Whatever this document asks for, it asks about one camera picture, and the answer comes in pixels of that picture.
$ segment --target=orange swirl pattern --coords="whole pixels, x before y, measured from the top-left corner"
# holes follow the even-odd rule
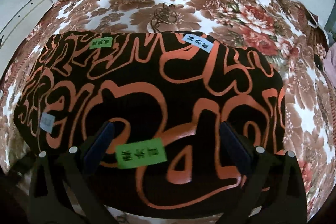
[[[183,41],[185,34],[50,37],[15,109],[15,125],[36,153],[61,153],[114,122],[116,138],[91,179],[106,205],[165,218],[213,215],[223,212],[223,203],[230,210],[246,178],[221,149],[219,125],[230,121],[255,146],[282,150],[283,82],[252,47],[194,32],[213,43],[208,54]],[[113,46],[90,50],[100,37],[112,37]],[[56,117],[52,132],[39,129],[42,112]],[[117,145],[157,137],[167,162],[117,168]]]

